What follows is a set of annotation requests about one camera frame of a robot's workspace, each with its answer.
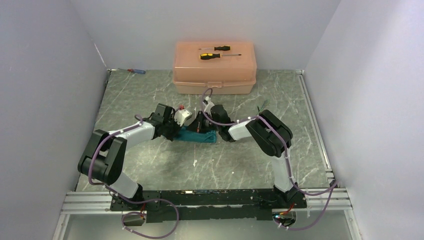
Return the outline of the teal cloth napkin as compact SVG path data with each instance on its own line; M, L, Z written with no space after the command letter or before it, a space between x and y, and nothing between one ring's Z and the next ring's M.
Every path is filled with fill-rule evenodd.
M201 133L189 131L186 128L182 128L176 135L174 140L194 143L216 143L217 136L214 130Z

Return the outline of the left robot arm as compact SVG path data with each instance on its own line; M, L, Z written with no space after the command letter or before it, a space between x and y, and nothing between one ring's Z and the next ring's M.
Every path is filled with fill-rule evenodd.
M127 127L95 130L78 162L77 170L88 177L91 185L103 185L124 199L131 210L144 203L143 187L123 172L126 151L140 143L164 137L173 141L193 114L159 103L148 117L135 115L136 122Z

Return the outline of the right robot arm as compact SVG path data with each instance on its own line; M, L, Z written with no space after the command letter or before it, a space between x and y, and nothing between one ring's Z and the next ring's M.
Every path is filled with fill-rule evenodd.
M276 203L287 208L295 201L298 190L289 159L293 133L269 110L244 121L233 121L221 104L214 105L209 112L199 111L186 131L199 135L199 142L209 140L206 134L214 131L229 143L252 138L271 157Z

